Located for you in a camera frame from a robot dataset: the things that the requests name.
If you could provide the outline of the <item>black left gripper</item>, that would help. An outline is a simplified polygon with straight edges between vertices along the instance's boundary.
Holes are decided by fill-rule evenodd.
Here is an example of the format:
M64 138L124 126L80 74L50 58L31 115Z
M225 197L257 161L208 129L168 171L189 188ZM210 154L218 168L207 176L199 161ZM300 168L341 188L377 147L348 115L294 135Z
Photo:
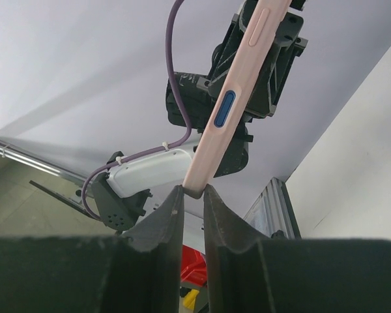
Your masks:
M213 52L212 67L207 76L207 92L214 100L218 98L256 4L256 1L243 2L223 42ZM293 61L295 57L301 56L308 43L299 37L303 25L303 18L291 12L287 12L280 22L247 103L246 115L256 119L274 115Z

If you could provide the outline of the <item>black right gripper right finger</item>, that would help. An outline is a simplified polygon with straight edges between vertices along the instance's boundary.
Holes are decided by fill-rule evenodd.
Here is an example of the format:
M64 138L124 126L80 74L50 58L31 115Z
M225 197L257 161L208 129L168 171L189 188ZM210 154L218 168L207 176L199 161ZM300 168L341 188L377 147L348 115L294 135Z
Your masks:
M211 312L391 312L391 241L271 239L203 202Z

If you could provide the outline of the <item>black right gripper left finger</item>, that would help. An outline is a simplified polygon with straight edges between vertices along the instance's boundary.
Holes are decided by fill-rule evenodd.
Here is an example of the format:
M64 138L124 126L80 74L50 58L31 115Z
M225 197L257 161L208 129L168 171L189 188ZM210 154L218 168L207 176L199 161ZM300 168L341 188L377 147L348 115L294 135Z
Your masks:
M0 237L0 312L177 312L184 191L121 236Z

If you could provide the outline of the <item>black smartphone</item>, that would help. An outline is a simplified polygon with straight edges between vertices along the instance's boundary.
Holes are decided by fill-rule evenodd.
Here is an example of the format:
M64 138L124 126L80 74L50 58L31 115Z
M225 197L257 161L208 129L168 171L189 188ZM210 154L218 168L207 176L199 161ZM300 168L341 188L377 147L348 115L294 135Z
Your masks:
M216 114L216 117L214 119L215 127L218 128L223 127L227 119L227 116L230 112L230 109L233 105L234 100L235 100L235 92L232 90L228 90L222 99L218 113Z

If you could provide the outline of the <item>pink silicone phone case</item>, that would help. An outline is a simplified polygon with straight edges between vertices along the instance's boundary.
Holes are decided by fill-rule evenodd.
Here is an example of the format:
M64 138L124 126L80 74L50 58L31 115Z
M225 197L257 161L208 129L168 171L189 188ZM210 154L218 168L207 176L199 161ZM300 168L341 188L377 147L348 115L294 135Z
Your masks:
M278 26L290 4L290 1L257 2L184 178L182 186L187 195L199 199L208 182L214 177L245 110ZM235 100L225 124L218 128L214 126L214 119L228 90L235 92Z

